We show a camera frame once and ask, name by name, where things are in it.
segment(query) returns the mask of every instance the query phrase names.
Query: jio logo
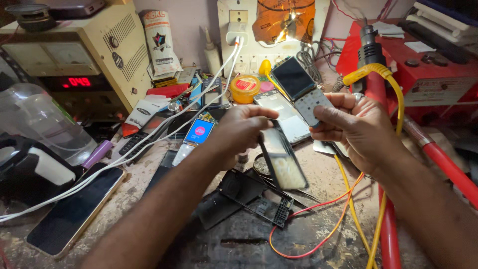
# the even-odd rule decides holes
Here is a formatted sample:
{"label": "jio logo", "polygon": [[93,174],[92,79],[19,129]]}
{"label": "jio logo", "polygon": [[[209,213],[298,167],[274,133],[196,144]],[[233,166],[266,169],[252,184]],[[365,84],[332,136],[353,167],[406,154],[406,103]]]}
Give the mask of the jio logo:
{"label": "jio logo", "polygon": [[203,135],[205,132],[206,130],[204,129],[204,127],[201,127],[201,126],[199,126],[198,128],[196,128],[196,130],[194,130],[194,133],[196,135]]}

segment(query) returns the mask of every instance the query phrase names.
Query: water container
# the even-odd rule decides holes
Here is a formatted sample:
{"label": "water container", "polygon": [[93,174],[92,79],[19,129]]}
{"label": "water container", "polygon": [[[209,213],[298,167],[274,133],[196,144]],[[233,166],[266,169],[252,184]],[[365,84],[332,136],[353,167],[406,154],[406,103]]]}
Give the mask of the water container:
{"label": "water container", "polygon": [[82,164],[97,147],[46,91],[30,83],[0,92],[0,129],[43,143],[72,166]]}

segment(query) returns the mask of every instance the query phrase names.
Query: hand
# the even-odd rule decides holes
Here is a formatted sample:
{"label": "hand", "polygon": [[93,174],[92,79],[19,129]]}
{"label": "hand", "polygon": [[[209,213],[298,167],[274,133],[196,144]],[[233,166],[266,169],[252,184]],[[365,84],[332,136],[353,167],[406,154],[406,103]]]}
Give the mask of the hand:
{"label": "hand", "polygon": [[400,153],[409,154],[378,101],[365,97],[356,103],[350,93],[325,96],[336,108],[314,108],[314,116],[323,123],[310,128],[313,139],[341,142],[354,165],[366,174],[373,174],[381,163]]}
{"label": "hand", "polygon": [[258,105],[237,105],[222,117],[219,125],[199,147],[212,154],[221,170],[234,167],[237,154],[257,147],[261,130],[272,127],[268,118],[277,119],[275,110]]}

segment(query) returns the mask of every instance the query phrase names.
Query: ventilation grille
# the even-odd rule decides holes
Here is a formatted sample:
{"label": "ventilation grille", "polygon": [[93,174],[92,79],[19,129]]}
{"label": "ventilation grille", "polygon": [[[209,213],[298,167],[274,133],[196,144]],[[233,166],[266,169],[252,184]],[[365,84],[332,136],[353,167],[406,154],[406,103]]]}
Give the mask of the ventilation grille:
{"label": "ventilation grille", "polygon": [[140,65],[147,58],[148,58],[148,50],[146,49],[146,44],[143,43],[140,46],[140,48],[133,54],[133,57],[131,57],[131,59],[122,69],[123,75],[128,82],[134,77],[134,73],[136,73]]}
{"label": "ventilation grille", "polygon": [[126,15],[119,23],[117,23],[109,32],[107,32],[103,36],[103,40],[108,46],[109,52],[113,52],[115,48],[113,48],[110,43],[109,39],[114,36],[118,40],[118,44],[121,42],[134,30],[136,25],[134,24],[133,16],[130,14]]}

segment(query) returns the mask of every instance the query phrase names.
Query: phone keypad board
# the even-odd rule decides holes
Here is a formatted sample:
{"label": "phone keypad board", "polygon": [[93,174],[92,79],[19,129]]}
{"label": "phone keypad board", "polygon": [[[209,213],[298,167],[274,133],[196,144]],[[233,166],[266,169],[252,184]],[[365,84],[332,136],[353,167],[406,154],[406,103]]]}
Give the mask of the phone keypad board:
{"label": "phone keypad board", "polygon": [[[128,151],[133,148],[137,143],[139,143],[142,139],[144,139],[145,137],[147,137],[148,135],[147,134],[135,134],[127,143],[126,145],[123,146],[123,148],[121,148],[121,150],[119,150],[119,154],[120,155],[125,155],[126,153],[128,153]],[[133,157],[136,153],[138,153],[145,145],[149,144],[152,142],[152,139],[151,138],[148,138],[146,141],[143,141],[141,143],[141,145],[139,145],[138,147],[136,147],[133,152],[131,152],[127,158],[131,158]]]}
{"label": "phone keypad board", "polygon": [[314,116],[314,107],[318,105],[334,107],[319,87],[306,93],[294,102],[295,108],[302,115],[305,122],[312,128],[316,128],[320,125],[320,121]]}

